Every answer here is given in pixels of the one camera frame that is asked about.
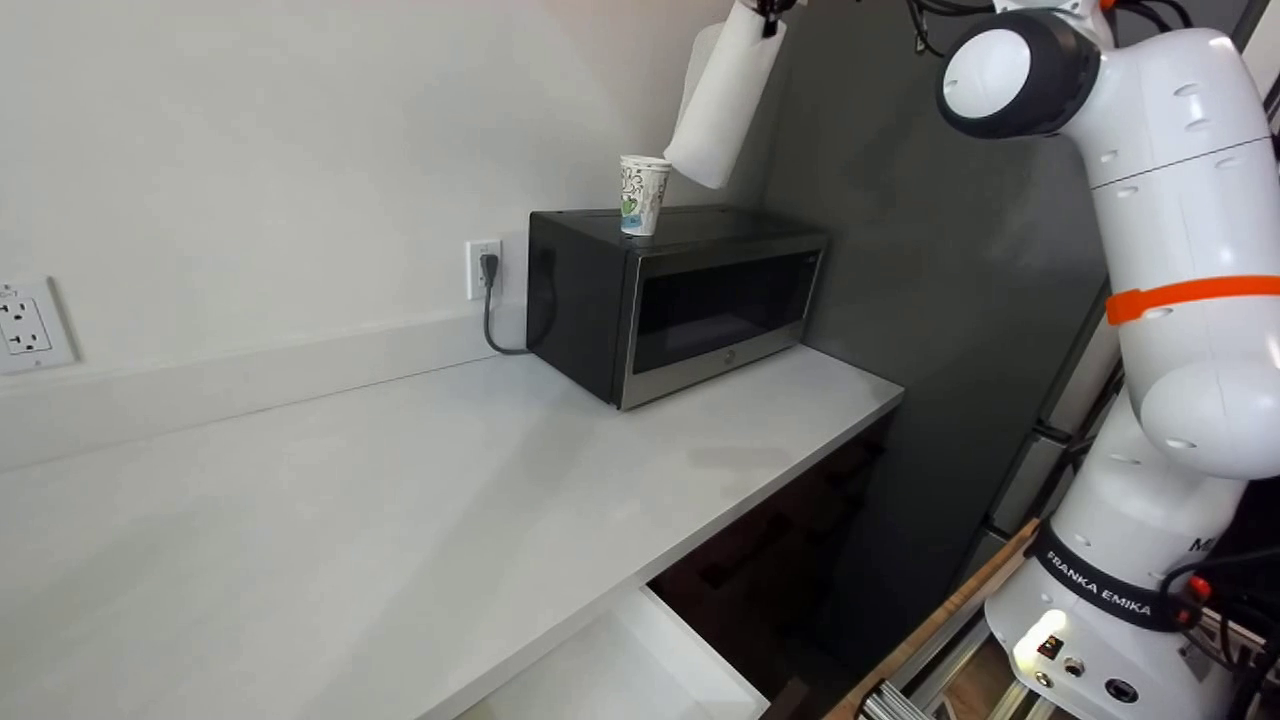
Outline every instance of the black microwave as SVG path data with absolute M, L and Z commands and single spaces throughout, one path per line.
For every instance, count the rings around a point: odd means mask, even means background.
M 527 349 L 604 406 L 637 409 L 794 349 L 829 237 L 779 215 L 669 208 L 527 215 Z

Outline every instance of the countertop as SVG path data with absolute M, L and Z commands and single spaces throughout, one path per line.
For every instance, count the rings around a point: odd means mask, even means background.
M 794 349 L 617 412 L 520 355 L 0 473 L 0 716 L 452 716 L 896 402 Z

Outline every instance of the electrical outlet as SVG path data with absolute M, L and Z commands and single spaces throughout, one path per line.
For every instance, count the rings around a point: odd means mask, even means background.
M 73 339 L 47 282 L 0 282 L 0 374 L 73 363 Z
M 486 272 L 481 272 L 481 256 L 506 256 L 506 239 L 473 239 L 465 244 L 465 285 L 470 285 L 470 302 L 481 306 L 486 302 Z

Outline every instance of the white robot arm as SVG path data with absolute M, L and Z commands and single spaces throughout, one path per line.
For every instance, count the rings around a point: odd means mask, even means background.
M 1078 716 L 1224 716 L 1234 677 L 1169 587 L 1280 478 L 1280 190 L 1254 76 L 1222 31 L 1118 48 L 1094 0 L 996 0 L 942 103 L 974 137 L 1078 142 L 1130 380 L 987 623 Z

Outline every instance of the white cup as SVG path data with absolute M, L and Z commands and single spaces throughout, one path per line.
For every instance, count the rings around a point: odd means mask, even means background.
M 663 212 L 672 163 L 660 155 L 624 155 L 619 163 L 624 163 L 619 231 L 652 237 L 658 215 Z

